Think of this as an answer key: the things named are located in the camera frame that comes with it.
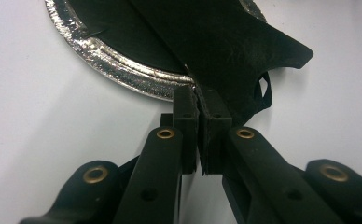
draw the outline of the black plastic part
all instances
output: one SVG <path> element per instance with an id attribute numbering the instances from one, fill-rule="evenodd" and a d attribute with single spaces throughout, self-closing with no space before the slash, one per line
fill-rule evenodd
<path id="1" fill-rule="evenodd" d="M 207 175 L 222 174 L 224 140 L 231 127 L 232 117 L 218 92 L 205 87 L 201 87 L 201 91 L 198 147 L 202 170 Z"/>
<path id="2" fill-rule="evenodd" d="M 305 178 L 347 223 L 362 224 L 362 176 L 335 161 L 311 161 Z"/>
<path id="3" fill-rule="evenodd" d="M 252 196 L 249 223 L 343 223 L 259 132 L 236 127 L 228 138 L 230 160 Z"/>
<path id="4" fill-rule="evenodd" d="M 86 182 L 84 175 L 90 168 L 97 167 L 106 169 L 106 177 L 97 183 Z M 103 174 L 96 172 L 90 173 L 93 178 Z M 67 180 L 54 205 L 44 216 L 26 218 L 21 224 L 111 223 L 123 193 L 120 176 L 119 168 L 111 162 L 86 163 Z"/>
<path id="5" fill-rule="evenodd" d="M 252 197 L 230 160 L 226 160 L 224 174 L 222 176 L 222 186 L 224 187 L 237 223 L 247 224 L 251 218 Z"/>
<path id="6" fill-rule="evenodd" d="M 188 69 L 196 83 L 218 91 L 243 125 L 260 109 L 256 85 L 277 67 L 301 68 L 313 52 L 249 15 L 238 0 L 130 0 Z"/>
<path id="7" fill-rule="evenodd" d="M 182 153 L 184 175 L 196 171 L 199 117 L 197 101 L 190 86 L 179 87 L 174 91 L 173 126 L 184 136 Z"/>
<path id="8" fill-rule="evenodd" d="M 173 114 L 161 114 L 160 126 L 173 126 Z"/>
<path id="9" fill-rule="evenodd" d="M 100 38 L 107 46 L 141 64 L 186 73 L 127 0 L 69 0 L 67 4 L 88 28 L 86 37 Z"/>
<path id="10" fill-rule="evenodd" d="M 125 189 L 128 187 L 129 180 L 132 176 L 132 172 L 134 170 L 135 164 L 137 164 L 137 162 L 138 162 L 138 158 L 140 158 L 140 156 L 135 157 L 131 161 L 128 161 L 119 167 L 120 178 L 121 178 L 120 184 L 122 187 L 122 192 L 124 192 Z"/>
<path id="11" fill-rule="evenodd" d="M 178 222 L 181 152 L 180 131 L 173 127 L 151 131 L 113 224 Z"/>

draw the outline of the aluminum foil plate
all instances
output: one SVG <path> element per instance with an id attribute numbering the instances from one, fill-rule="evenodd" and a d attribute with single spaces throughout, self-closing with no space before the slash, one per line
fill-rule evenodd
<path id="1" fill-rule="evenodd" d="M 240 0 L 244 10 L 266 21 L 252 0 Z M 46 0 L 48 13 L 59 33 L 73 50 L 103 76 L 133 91 L 161 100 L 172 101 L 179 86 L 193 85 L 193 79 L 138 63 L 101 39 L 87 35 L 87 27 L 66 0 Z"/>

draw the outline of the white background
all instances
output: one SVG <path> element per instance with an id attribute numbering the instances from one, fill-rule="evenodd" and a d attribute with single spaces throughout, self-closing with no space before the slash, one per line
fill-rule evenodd
<path id="1" fill-rule="evenodd" d="M 362 0 L 257 3 L 314 57 L 271 71 L 273 105 L 247 125 L 299 168 L 327 158 L 362 175 Z M 44 214 L 88 161 L 132 159 L 171 110 L 86 65 L 44 1 L 0 0 L 0 224 Z M 235 223 L 220 180 L 185 179 L 181 223 Z"/>

